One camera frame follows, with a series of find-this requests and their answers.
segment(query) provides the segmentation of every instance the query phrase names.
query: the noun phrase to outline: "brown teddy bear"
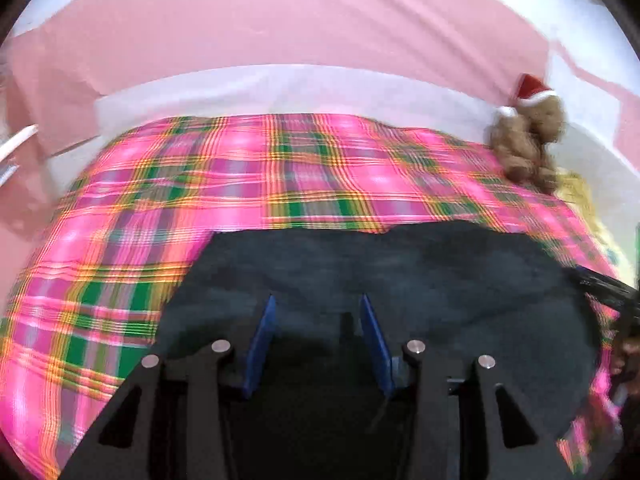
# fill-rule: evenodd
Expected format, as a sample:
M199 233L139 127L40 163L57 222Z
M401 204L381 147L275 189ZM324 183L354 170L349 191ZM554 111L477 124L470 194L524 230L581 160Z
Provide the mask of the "brown teddy bear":
M498 109L490 145L505 176L522 184L532 182L552 194L556 165L545 145L557 142L564 131L564 110L558 94L540 79L525 74L520 79L513 107Z

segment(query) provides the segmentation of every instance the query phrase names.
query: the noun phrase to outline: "bedsheet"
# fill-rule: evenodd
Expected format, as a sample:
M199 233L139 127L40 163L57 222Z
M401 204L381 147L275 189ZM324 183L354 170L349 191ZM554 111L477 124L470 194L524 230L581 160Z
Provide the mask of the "bedsheet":
M486 147L438 131L338 114L177 117L133 129L62 198L14 287L1 329L0 429L39 478L56 478L214 232L384 232L447 219L526 232L564 263L610 271L561 200L507 183ZM601 368L558 441L576 474L616 416L606 397L613 312L594 308Z

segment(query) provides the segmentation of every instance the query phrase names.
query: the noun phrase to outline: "black cloth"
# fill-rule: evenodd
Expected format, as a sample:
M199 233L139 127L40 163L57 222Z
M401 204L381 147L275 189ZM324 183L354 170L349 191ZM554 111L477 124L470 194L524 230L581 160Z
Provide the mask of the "black cloth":
M274 295L278 331L260 387L226 407L241 478L394 477L410 407L385 404L376 387L358 322L363 293L391 349L420 338L469 364L490 354L552 434L568 430L600 333L584 295L532 238L462 221L383 235L217 234L166 305L155 349L189 354Z

